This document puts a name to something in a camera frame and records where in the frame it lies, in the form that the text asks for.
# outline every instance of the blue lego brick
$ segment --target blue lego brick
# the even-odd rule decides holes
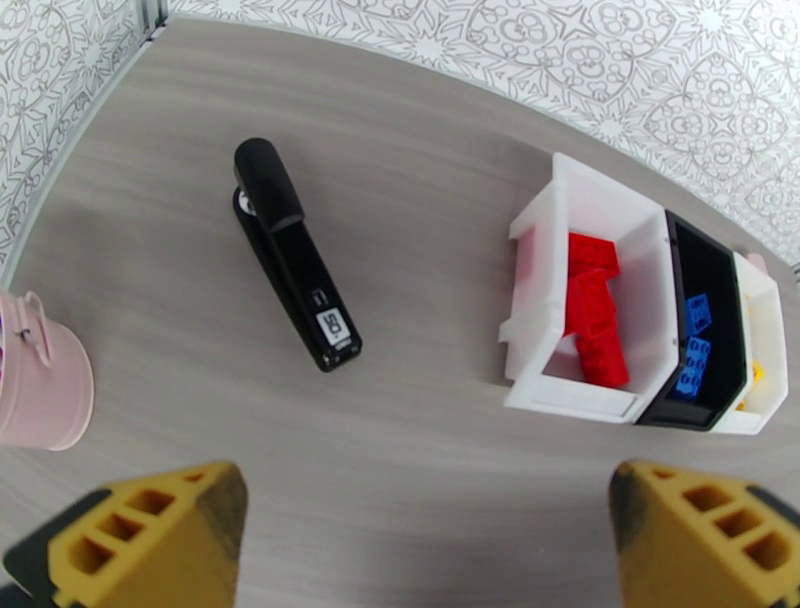
[[[703,384],[703,374],[706,371],[710,354],[711,342],[701,338],[689,338],[689,345],[686,349],[686,366],[670,392],[670,397],[689,401],[697,398],[697,393]]]
[[[711,325],[711,308],[708,306],[708,296],[700,294],[686,300],[686,331],[690,336],[696,336]]]

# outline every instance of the red lego brick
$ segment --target red lego brick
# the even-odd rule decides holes
[[[591,339],[615,329],[616,312],[602,270],[591,270],[567,281],[565,335],[577,332],[581,338]]]
[[[597,239],[577,232],[569,233],[568,274],[571,277],[587,270],[600,268],[607,279],[619,274],[617,247],[611,241]]]
[[[625,353],[616,329],[610,329],[590,340],[578,338],[575,346],[587,382],[610,388],[630,382]]]

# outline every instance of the wall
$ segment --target wall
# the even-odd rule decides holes
[[[607,142],[800,262],[797,0],[172,0],[471,81]]]
[[[139,0],[0,0],[0,278],[46,176],[139,45]]]

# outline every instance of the black storage bin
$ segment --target black storage bin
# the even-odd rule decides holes
[[[675,294],[678,304],[680,361],[637,424],[707,431],[731,406],[747,383],[739,286],[733,253],[669,211],[667,225],[672,245]],[[707,294],[711,326],[702,338],[711,342],[703,383],[693,402],[673,398],[687,363],[686,298]]]

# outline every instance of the stapler label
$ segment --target stapler label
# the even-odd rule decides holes
[[[342,317],[342,313],[338,308],[331,308],[319,313],[317,315],[317,323],[319,323],[322,333],[325,334],[325,339],[331,346],[335,346],[350,337],[350,329],[347,327],[347,323],[345,323],[344,317]]]

